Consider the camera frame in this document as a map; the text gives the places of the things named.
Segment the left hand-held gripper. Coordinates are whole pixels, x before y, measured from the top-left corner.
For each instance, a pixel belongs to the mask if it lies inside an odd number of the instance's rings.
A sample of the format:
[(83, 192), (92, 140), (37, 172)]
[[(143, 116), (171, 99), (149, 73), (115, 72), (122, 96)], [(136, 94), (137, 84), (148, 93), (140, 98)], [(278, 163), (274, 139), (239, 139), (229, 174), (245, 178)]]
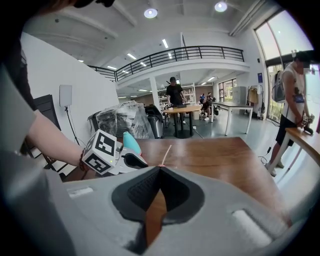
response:
[(101, 176), (108, 173), (124, 174), (148, 167), (139, 153), (124, 147), (115, 136), (100, 129), (87, 142), (81, 160)]

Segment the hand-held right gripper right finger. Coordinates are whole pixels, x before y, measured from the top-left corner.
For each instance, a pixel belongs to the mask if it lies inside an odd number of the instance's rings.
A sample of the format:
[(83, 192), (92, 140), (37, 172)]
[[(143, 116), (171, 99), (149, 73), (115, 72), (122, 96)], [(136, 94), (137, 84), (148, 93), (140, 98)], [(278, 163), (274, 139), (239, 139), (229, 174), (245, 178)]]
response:
[(168, 210), (149, 256), (274, 256), (288, 224), (237, 187), (188, 171), (160, 169)]

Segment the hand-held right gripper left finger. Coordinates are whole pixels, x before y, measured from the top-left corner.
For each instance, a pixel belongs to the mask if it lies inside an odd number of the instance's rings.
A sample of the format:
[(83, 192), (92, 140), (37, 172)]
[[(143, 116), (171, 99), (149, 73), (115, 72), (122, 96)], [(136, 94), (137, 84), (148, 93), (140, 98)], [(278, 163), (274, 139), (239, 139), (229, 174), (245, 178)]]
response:
[(76, 256), (161, 256), (160, 236), (149, 244), (147, 234), (160, 184), (160, 167), (67, 182), (66, 225)]

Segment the light blue egg-shaped object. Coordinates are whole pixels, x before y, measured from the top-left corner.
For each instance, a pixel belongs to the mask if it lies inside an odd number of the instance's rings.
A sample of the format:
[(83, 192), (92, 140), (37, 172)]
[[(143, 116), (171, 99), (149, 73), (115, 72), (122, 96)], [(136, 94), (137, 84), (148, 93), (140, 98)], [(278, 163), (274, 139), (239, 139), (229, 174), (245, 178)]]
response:
[(142, 154), (142, 151), (141, 151), (141, 148), (140, 148), (138, 142), (128, 131), (125, 131), (123, 133), (123, 146), (128, 149), (131, 149), (137, 155)]

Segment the person's left forearm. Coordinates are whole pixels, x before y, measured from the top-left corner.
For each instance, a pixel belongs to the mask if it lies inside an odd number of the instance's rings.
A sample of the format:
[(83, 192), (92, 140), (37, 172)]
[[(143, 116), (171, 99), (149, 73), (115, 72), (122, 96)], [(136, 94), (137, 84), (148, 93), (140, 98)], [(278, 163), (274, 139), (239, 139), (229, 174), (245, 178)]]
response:
[(87, 172), (89, 168), (82, 162), (84, 149), (69, 140), (47, 117), (39, 110), (33, 112), (33, 121), (27, 138), (44, 155)]

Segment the plastic-wrapped machine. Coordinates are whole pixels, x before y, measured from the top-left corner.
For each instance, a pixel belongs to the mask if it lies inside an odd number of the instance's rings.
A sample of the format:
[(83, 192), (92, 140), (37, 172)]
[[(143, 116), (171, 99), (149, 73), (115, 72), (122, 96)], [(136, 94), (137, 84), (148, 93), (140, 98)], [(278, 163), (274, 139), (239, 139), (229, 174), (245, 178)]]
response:
[(151, 124), (141, 102), (126, 101), (101, 111), (87, 118), (91, 134), (102, 130), (117, 138), (122, 138), (125, 132), (135, 139), (154, 139)]

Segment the round wooden table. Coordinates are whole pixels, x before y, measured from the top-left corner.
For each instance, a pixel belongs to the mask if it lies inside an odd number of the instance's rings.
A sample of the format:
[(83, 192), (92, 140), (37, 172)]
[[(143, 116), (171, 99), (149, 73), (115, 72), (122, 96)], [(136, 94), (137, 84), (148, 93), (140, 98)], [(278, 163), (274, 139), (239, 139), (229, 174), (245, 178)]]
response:
[[(174, 122), (174, 136), (178, 139), (188, 139), (194, 135), (193, 132), (193, 113), (195, 111), (200, 111), (201, 107), (199, 105), (195, 106), (185, 106), (185, 107), (175, 107), (173, 109), (165, 109), (163, 112), (165, 114), (170, 114), (173, 116)], [(184, 124), (182, 120), (182, 114), (189, 114), (189, 130), (184, 129)], [(178, 114), (180, 115), (180, 129), (178, 129)]]

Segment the white storage shelves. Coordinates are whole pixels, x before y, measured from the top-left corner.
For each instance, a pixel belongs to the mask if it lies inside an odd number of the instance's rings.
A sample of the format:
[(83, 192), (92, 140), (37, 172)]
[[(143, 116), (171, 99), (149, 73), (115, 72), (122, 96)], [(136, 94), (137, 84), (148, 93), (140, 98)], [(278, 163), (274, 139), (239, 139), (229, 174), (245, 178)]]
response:
[[(185, 97), (185, 104), (186, 105), (191, 105), (194, 106), (196, 105), (196, 93), (195, 93), (195, 84), (187, 84), (187, 85), (182, 85), (181, 86), (184, 97)], [(158, 100), (159, 100), (159, 105), (160, 108), (163, 109), (165, 106), (168, 105), (168, 100), (167, 100), (167, 96), (166, 96), (166, 91), (167, 89), (159, 89), (158, 90)]]

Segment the white light panel on stand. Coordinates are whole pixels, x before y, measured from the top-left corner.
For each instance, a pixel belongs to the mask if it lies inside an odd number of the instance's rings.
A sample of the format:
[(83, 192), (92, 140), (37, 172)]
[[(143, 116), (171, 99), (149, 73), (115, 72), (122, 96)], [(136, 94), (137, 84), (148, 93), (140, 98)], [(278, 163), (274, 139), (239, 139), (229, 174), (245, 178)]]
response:
[(72, 105), (72, 85), (61, 84), (59, 86), (59, 106), (64, 107), (64, 111), (66, 112), (67, 119), (74, 136), (74, 139), (78, 145), (80, 145), (77, 135), (74, 130), (74, 126), (71, 121), (71, 117), (69, 114), (69, 107)]

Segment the black monitor on stand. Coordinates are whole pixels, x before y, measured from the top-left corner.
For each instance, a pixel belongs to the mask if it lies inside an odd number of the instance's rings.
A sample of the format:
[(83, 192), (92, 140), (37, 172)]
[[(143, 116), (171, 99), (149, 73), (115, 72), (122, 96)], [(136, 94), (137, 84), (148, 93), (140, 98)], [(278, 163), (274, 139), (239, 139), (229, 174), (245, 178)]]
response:
[(47, 117), (54, 125), (61, 130), (56, 111), (55, 106), (53, 102), (53, 96), (51, 94), (44, 95), (38, 98), (34, 99), (34, 103), (37, 107), (37, 109), (45, 116)]

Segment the black balcony railing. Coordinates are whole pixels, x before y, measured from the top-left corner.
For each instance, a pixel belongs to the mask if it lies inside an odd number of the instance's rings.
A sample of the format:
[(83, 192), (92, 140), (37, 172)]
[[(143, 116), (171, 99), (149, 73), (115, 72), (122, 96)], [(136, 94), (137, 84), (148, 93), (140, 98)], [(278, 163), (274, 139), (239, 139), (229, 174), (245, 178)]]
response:
[(198, 59), (224, 59), (238, 62), (245, 61), (244, 51), (241, 49), (226, 46), (196, 45), (159, 51), (140, 59), (136, 59), (120, 68), (104, 68), (93, 65), (90, 65), (89, 67), (109, 79), (111, 82), (119, 82), (151, 68), (174, 62)]

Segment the curved wooden table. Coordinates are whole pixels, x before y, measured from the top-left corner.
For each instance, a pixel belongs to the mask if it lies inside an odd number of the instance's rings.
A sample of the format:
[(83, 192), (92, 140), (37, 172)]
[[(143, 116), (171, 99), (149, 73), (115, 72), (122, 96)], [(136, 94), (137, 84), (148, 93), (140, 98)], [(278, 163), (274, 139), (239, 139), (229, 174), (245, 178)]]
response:
[(300, 149), (304, 150), (320, 167), (320, 134), (314, 133), (309, 135), (299, 128), (286, 128), (286, 134), (283, 139), (282, 145), (274, 158), (274, 161), (267, 169), (270, 173), (274, 170), (282, 155), (286, 151), (289, 140), (296, 143)]

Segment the grey cabinet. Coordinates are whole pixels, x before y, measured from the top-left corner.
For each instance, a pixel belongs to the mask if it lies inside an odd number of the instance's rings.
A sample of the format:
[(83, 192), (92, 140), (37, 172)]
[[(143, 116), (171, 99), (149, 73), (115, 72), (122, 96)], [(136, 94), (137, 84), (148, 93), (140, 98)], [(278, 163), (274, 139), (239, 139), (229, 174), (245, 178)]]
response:
[(247, 88), (245, 86), (235, 86), (232, 88), (232, 102), (237, 105), (246, 105)]

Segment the clothes rack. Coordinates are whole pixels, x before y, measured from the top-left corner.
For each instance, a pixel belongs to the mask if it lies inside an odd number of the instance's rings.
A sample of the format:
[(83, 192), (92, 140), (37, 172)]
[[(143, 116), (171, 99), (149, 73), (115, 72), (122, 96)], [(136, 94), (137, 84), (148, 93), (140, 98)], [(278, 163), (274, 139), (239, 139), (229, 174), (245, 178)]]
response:
[(252, 117), (263, 120), (265, 114), (264, 88), (262, 85), (249, 86), (247, 90), (247, 105), (253, 107)]

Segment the round ceiling lamp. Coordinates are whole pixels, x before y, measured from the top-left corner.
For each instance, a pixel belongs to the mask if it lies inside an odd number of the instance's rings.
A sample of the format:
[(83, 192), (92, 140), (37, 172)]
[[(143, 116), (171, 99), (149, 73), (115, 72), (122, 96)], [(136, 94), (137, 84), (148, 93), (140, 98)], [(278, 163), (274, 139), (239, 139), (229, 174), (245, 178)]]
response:
[(155, 8), (148, 8), (144, 11), (144, 16), (147, 18), (147, 19), (153, 19), (155, 17), (157, 17), (158, 15), (158, 10), (155, 9)]
[(224, 1), (220, 1), (218, 3), (215, 4), (214, 9), (216, 12), (222, 13), (225, 12), (228, 8), (228, 5), (226, 2)]

